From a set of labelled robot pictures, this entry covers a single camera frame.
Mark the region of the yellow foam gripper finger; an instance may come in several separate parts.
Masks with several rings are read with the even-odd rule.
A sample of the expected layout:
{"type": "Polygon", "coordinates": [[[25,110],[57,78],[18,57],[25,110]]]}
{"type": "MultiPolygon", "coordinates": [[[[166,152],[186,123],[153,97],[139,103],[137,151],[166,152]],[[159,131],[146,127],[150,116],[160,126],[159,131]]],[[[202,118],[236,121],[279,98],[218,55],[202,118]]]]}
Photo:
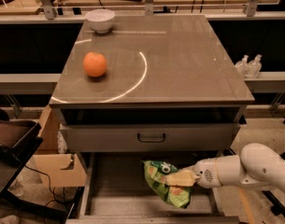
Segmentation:
{"type": "Polygon", "coordinates": [[[184,169],[165,177],[165,184],[169,186],[191,187],[200,178],[195,172],[184,169]]]}

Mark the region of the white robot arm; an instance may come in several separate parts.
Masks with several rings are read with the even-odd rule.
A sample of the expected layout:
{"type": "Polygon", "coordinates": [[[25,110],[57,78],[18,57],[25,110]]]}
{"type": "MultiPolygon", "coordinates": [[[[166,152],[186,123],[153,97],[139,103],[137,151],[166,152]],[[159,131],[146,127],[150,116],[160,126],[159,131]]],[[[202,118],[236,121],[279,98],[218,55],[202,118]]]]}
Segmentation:
{"type": "Polygon", "coordinates": [[[285,193],[285,160],[260,143],[245,145],[239,155],[204,159],[164,178],[169,186],[212,189],[236,186],[245,189],[280,189],[285,193]]]}

